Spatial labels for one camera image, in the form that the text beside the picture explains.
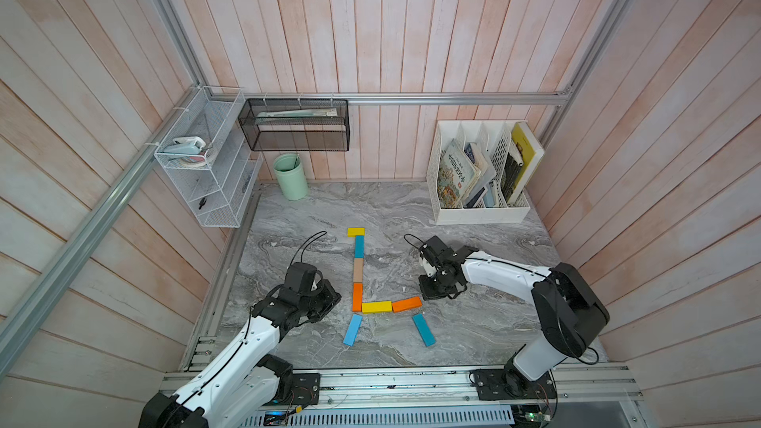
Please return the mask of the light blue block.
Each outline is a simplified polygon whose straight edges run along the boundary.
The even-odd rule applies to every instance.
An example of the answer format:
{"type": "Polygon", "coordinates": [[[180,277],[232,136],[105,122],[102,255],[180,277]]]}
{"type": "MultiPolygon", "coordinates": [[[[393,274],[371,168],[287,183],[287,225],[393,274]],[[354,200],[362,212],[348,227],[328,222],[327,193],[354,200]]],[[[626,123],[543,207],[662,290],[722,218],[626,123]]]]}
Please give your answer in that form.
{"type": "Polygon", "coordinates": [[[350,321],[349,327],[343,339],[343,344],[349,347],[353,347],[363,322],[363,316],[361,314],[354,314],[350,321]]]}

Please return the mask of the teal block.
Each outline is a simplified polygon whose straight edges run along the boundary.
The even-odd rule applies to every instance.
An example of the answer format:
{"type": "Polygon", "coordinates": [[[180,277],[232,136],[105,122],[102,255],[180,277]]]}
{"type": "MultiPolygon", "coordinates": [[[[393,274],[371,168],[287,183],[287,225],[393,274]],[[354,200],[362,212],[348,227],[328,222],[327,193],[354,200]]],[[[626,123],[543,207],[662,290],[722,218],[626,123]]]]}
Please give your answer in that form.
{"type": "Polygon", "coordinates": [[[414,315],[412,317],[413,323],[421,337],[423,344],[426,347],[431,347],[436,343],[436,339],[422,313],[414,315]]]}
{"type": "Polygon", "coordinates": [[[355,259],[362,260],[365,255],[365,237],[358,235],[355,237],[355,259]]]}

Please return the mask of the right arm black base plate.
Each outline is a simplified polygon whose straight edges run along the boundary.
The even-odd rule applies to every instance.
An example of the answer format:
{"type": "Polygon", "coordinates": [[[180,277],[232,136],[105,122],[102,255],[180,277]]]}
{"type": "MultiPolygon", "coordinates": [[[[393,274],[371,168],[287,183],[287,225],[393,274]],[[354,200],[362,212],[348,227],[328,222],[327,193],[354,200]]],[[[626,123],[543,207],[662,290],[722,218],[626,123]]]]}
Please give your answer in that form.
{"type": "Polygon", "coordinates": [[[549,373],[531,382],[516,370],[474,370],[470,379],[481,401],[554,400],[556,386],[549,373]]]}

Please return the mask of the short yellow block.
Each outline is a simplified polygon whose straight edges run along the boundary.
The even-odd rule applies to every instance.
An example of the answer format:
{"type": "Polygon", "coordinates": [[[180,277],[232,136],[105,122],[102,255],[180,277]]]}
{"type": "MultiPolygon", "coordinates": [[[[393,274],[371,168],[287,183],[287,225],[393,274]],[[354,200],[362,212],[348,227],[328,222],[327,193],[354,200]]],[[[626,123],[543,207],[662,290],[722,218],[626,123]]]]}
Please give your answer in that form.
{"type": "Polygon", "coordinates": [[[349,228],[347,230],[347,236],[350,238],[364,236],[366,231],[364,228],[349,228]]]}

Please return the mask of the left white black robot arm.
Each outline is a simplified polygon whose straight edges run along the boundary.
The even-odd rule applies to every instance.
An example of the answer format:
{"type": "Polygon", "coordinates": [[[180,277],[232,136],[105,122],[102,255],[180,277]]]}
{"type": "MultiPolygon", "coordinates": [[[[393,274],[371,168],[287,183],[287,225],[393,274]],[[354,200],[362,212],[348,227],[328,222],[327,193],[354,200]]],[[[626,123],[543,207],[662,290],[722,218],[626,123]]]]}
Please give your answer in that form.
{"type": "Polygon", "coordinates": [[[264,405],[295,413],[315,404],[318,376],[297,376],[293,365],[272,354],[291,329],[315,323],[341,300],[329,281],[312,291],[281,285],[250,311],[228,346],[190,382],[170,396],[156,394],[143,408],[141,427],[238,427],[264,405]]]}

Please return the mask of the long yellow block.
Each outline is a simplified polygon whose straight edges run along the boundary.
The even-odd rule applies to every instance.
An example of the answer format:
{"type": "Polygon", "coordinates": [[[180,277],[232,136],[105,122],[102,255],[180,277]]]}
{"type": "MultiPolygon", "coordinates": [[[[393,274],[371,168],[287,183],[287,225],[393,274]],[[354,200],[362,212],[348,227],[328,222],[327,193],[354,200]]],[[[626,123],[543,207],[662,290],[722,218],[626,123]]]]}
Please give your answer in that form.
{"type": "Polygon", "coordinates": [[[364,302],[362,304],[362,313],[379,314],[391,313],[394,311],[394,304],[391,301],[364,302]]]}

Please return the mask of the natural wood block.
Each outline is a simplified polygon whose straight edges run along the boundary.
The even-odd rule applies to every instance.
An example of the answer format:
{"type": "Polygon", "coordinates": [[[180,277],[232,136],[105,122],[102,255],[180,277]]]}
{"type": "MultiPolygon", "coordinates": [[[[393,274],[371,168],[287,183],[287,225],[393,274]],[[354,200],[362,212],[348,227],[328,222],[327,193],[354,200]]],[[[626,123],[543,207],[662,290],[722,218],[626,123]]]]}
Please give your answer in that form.
{"type": "Polygon", "coordinates": [[[364,260],[361,258],[354,259],[353,283],[362,283],[363,275],[364,275],[364,260]]]}

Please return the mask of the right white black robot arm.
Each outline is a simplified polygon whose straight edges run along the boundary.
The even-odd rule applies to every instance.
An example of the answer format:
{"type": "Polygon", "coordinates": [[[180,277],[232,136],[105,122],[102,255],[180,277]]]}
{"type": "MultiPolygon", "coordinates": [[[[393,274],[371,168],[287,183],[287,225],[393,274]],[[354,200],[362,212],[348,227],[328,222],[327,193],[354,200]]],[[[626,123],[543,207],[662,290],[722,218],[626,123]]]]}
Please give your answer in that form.
{"type": "Polygon", "coordinates": [[[578,270],[568,264],[536,267],[497,258],[474,247],[454,250],[433,238],[418,249],[425,300],[456,299],[469,285],[483,285],[530,302],[541,334],[518,350],[490,383],[520,396],[567,359],[580,360],[610,313],[578,270]]]}

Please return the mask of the orange block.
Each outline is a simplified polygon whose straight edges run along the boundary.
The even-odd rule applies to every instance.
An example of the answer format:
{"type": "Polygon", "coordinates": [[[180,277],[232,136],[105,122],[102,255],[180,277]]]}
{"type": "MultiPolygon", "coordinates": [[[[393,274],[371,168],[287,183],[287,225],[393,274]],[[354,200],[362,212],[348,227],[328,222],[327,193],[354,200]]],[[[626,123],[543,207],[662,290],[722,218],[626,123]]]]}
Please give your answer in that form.
{"type": "Polygon", "coordinates": [[[363,311],[363,289],[362,283],[353,283],[352,290],[352,311],[361,313],[363,311]]]}
{"type": "Polygon", "coordinates": [[[394,301],[392,303],[392,312],[400,313],[408,310],[418,309],[422,307],[422,299],[419,296],[394,301]]]}

